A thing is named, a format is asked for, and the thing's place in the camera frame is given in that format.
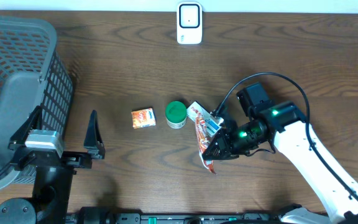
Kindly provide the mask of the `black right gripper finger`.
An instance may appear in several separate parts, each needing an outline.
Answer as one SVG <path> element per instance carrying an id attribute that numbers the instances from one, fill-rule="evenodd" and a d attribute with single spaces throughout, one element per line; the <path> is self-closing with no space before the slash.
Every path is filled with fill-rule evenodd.
<path id="1" fill-rule="evenodd" d="M 226 130 L 220 129 L 212 139 L 207 149 L 202 153 L 206 161 L 226 160 L 229 158 L 229 144 L 226 140 Z"/>
<path id="2" fill-rule="evenodd" d="M 220 127 L 228 131 L 234 129 L 234 119 L 229 114 L 227 107 L 225 105 L 219 105 L 214 111 L 211 112 L 211 115 L 216 119 L 222 119 Z"/>

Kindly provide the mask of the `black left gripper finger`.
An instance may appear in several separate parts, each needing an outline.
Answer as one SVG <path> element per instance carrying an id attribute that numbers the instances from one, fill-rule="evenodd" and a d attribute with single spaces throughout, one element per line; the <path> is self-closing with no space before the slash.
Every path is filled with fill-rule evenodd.
<path id="1" fill-rule="evenodd" d="M 98 114 L 96 110 L 93 110 L 89 117 L 83 146 L 87 149 L 88 154 L 90 154 L 93 159 L 104 159 L 106 149 L 99 132 Z"/>
<path id="2" fill-rule="evenodd" d="M 42 127 L 42 108 L 36 106 L 31 112 L 27 120 L 20 126 L 20 128 L 11 136 L 8 144 L 8 149 L 18 149 L 25 146 L 25 141 L 30 132 Z"/>

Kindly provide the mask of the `white Panadol medicine box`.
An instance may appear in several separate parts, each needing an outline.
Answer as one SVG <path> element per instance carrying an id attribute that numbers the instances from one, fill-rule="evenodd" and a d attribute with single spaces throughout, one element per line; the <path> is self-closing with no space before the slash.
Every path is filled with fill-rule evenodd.
<path id="1" fill-rule="evenodd" d="M 194 101 L 189 107 L 186 109 L 187 116 L 192 120 L 195 121 L 196 116 L 200 114 L 206 125 L 206 134 L 209 137 L 213 137 L 220 129 L 221 125 L 224 122 L 224 120 L 220 117 L 215 118 L 210 114 L 209 111 L 207 111 L 201 104 L 199 104 L 197 101 Z"/>

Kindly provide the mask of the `red Top chocolate bar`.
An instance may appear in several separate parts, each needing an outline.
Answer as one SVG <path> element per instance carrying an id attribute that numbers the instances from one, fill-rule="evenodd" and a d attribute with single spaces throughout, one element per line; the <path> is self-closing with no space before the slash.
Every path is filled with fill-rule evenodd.
<path id="1" fill-rule="evenodd" d="M 214 171 L 214 162 L 212 160 L 205 160 L 203 153 L 207 150 L 210 145 L 209 136 L 206 133 L 206 123 L 201 113 L 197 113 L 195 116 L 195 131 L 198 142 L 199 156 L 206 169 L 212 174 L 216 174 Z"/>

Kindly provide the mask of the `green lid jar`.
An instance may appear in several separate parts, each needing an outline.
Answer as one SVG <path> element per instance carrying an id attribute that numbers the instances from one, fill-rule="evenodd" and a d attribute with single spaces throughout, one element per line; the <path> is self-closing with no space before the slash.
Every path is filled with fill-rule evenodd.
<path id="1" fill-rule="evenodd" d="M 180 101 L 172 101 L 165 108 L 167 124 L 172 129 L 180 129 L 186 124 L 186 106 Z"/>

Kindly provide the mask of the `orange snack packet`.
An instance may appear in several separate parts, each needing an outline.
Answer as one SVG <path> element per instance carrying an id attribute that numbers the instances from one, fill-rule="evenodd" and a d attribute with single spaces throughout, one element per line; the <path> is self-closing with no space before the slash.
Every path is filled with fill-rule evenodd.
<path id="1" fill-rule="evenodd" d="M 134 129 L 156 125 L 156 119 L 152 108 L 132 111 L 132 127 Z"/>

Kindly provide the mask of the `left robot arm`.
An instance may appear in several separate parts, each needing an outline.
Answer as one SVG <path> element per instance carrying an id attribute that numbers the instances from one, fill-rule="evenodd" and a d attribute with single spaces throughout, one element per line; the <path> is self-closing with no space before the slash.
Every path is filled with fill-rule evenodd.
<path id="1" fill-rule="evenodd" d="M 77 169 L 90 169 L 104 159 L 105 147 L 92 111 L 83 144 L 85 152 L 66 151 L 59 132 L 42 129 L 42 109 L 36 106 L 11 136 L 13 158 L 4 166 L 22 171 L 36 169 L 30 198 L 11 198 L 0 204 L 0 223 L 65 223 L 71 184 Z"/>

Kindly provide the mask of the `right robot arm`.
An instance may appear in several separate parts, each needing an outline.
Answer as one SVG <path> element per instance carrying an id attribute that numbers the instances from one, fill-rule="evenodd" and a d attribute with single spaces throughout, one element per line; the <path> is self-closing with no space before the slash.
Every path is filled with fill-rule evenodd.
<path id="1" fill-rule="evenodd" d="M 259 83 L 239 91 L 237 98 L 250 121 L 242 126 L 226 121 L 203 159 L 250 157 L 268 142 L 273 152 L 282 153 L 297 168 L 326 210 L 319 215 L 294 205 L 278 214 L 276 222 L 358 223 L 358 183 L 325 148 L 298 107 L 291 101 L 275 104 Z"/>

